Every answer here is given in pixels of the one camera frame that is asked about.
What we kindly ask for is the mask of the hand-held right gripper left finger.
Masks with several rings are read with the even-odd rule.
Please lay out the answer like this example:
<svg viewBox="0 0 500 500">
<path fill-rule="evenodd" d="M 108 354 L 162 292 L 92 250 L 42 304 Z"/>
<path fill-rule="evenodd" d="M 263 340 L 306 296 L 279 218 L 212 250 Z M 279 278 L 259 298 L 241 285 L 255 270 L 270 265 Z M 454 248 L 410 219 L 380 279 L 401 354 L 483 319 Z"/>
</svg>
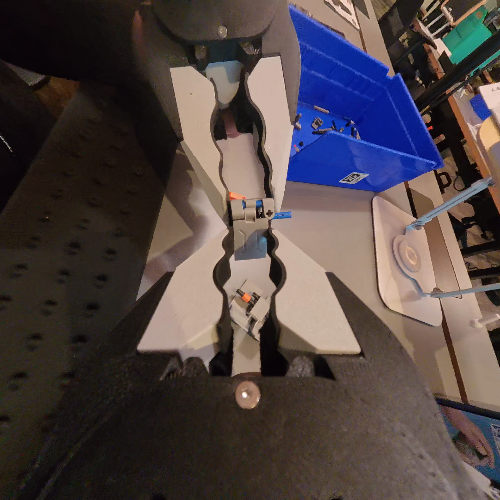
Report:
<svg viewBox="0 0 500 500">
<path fill-rule="evenodd" d="M 186 259 L 172 278 L 153 313 L 139 352 L 216 353 L 216 324 L 223 297 L 214 281 L 216 264 L 224 257 L 223 229 Z"/>
</svg>

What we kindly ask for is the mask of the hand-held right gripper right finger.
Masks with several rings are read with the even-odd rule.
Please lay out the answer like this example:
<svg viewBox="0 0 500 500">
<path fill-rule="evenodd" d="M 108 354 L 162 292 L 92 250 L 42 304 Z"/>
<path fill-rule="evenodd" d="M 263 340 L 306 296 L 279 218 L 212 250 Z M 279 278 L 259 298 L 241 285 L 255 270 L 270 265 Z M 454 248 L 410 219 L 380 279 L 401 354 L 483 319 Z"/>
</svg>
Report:
<svg viewBox="0 0 500 500">
<path fill-rule="evenodd" d="M 276 258 L 284 265 L 284 284 L 277 289 L 274 310 L 278 345 L 317 354 L 359 354 L 352 331 L 327 273 L 312 258 L 273 229 Z"/>
</svg>

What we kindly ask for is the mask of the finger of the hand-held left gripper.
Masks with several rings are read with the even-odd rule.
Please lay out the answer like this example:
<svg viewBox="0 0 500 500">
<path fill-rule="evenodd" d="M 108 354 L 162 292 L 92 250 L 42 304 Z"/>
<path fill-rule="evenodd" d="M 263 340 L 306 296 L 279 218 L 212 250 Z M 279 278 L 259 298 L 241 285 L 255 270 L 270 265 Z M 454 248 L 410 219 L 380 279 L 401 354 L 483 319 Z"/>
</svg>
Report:
<svg viewBox="0 0 500 500">
<path fill-rule="evenodd" d="M 264 191 L 275 202 L 284 198 L 293 126 L 279 55 L 260 58 L 242 78 L 245 109 L 253 123 L 256 156 L 264 169 Z"/>
<path fill-rule="evenodd" d="M 184 153 L 211 206 L 229 224 L 228 188 L 222 179 L 223 155 L 214 137 L 218 101 L 215 83 L 193 66 L 170 70 Z"/>
</svg>

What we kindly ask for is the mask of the grey block module blue pin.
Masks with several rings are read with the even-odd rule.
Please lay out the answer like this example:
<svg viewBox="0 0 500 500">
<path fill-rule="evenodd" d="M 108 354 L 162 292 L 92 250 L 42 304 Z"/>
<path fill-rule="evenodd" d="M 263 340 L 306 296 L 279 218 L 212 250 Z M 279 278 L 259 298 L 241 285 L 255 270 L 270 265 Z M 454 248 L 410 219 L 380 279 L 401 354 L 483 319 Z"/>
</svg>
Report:
<svg viewBox="0 0 500 500">
<path fill-rule="evenodd" d="M 292 217 L 291 211 L 276 212 L 273 198 L 232 198 L 229 206 L 235 260 L 263 259 L 272 221 Z"/>
</svg>

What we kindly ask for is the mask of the person's left forearm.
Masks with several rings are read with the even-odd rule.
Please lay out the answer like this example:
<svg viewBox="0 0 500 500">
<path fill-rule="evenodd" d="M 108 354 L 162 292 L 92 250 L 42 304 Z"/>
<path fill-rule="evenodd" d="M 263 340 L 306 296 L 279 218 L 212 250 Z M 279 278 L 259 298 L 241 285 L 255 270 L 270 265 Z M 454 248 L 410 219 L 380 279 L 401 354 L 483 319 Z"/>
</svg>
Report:
<svg viewBox="0 0 500 500">
<path fill-rule="evenodd" d="M 1 1 L 1 59 L 71 80 L 128 84 L 139 1 Z"/>
</svg>

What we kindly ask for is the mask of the person's left hand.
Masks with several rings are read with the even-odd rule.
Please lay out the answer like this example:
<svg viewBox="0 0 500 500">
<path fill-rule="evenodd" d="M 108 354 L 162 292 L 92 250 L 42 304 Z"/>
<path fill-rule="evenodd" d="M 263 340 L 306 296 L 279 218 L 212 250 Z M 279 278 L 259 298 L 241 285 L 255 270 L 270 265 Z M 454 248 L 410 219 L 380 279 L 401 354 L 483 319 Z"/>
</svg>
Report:
<svg viewBox="0 0 500 500">
<path fill-rule="evenodd" d="M 234 114 L 230 108 L 222 110 L 221 117 L 227 139 L 234 139 L 245 133 L 239 131 L 239 129 L 237 128 Z"/>
</svg>

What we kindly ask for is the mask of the small dark block parts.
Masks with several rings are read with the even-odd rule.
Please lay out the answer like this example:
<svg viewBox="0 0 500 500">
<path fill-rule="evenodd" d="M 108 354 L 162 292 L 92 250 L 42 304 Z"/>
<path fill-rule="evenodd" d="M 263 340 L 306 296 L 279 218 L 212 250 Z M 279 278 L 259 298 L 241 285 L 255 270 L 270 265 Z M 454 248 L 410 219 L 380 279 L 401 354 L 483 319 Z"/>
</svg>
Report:
<svg viewBox="0 0 500 500">
<path fill-rule="evenodd" d="M 361 139 L 353 120 L 334 115 L 331 111 L 327 113 L 324 108 L 318 109 L 300 103 L 297 106 L 297 118 L 292 133 L 291 156 L 330 132 Z"/>
</svg>

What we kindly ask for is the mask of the small grey panel orange pin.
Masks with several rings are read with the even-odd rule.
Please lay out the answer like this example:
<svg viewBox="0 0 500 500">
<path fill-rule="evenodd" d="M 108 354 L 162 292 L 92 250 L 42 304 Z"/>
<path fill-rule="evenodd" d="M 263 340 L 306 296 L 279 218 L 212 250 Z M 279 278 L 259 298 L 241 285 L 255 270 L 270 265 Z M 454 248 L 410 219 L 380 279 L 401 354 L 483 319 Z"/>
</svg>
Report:
<svg viewBox="0 0 500 500">
<path fill-rule="evenodd" d="M 251 338 L 260 342 L 260 331 L 269 317 L 271 297 L 246 279 L 229 303 L 230 318 Z"/>
</svg>

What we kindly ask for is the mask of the blue plastic bin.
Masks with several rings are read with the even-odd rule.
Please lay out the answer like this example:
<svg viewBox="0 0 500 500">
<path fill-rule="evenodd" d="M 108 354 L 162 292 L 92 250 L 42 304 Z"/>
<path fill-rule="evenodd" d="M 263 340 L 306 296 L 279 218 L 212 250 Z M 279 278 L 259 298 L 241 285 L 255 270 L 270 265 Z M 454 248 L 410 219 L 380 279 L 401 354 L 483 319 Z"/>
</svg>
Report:
<svg viewBox="0 0 500 500">
<path fill-rule="evenodd" d="M 330 132 L 291 156 L 294 182 L 382 192 L 440 168 L 441 155 L 397 74 L 290 7 L 301 52 L 298 105 L 354 121 L 361 139 Z"/>
</svg>

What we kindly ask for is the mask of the black and white sheet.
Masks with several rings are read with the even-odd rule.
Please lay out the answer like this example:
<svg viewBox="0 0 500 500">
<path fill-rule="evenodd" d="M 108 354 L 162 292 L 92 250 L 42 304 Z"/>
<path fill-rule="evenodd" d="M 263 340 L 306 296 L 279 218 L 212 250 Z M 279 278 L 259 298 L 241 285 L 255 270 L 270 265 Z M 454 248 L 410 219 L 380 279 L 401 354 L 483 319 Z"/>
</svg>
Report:
<svg viewBox="0 0 500 500">
<path fill-rule="evenodd" d="M 335 11 L 353 28 L 360 30 L 358 17 L 352 1 L 323 1 L 330 9 Z"/>
</svg>

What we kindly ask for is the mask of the blue robot kit box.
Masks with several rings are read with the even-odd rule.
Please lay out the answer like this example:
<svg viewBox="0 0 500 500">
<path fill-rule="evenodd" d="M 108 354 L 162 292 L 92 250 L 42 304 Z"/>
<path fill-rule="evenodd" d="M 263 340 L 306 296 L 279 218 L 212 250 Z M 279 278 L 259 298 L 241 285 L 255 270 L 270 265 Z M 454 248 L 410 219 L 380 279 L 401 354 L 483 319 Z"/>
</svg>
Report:
<svg viewBox="0 0 500 500">
<path fill-rule="evenodd" d="M 467 471 L 491 499 L 499 499 L 499 411 L 437 398 Z"/>
</svg>

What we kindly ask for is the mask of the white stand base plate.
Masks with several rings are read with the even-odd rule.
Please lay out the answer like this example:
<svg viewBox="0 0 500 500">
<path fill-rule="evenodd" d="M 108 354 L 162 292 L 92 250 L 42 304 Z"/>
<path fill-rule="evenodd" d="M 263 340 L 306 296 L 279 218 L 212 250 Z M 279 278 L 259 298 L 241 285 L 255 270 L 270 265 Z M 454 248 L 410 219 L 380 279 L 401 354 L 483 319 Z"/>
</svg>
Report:
<svg viewBox="0 0 500 500">
<path fill-rule="evenodd" d="M 372 223 L 378 292 L 384 305 L 403 316 L 438 327 L 441 303 L 432 297 L 434 268 L 424 229 L 382 197 L 372 199 Z"/>
</svg>

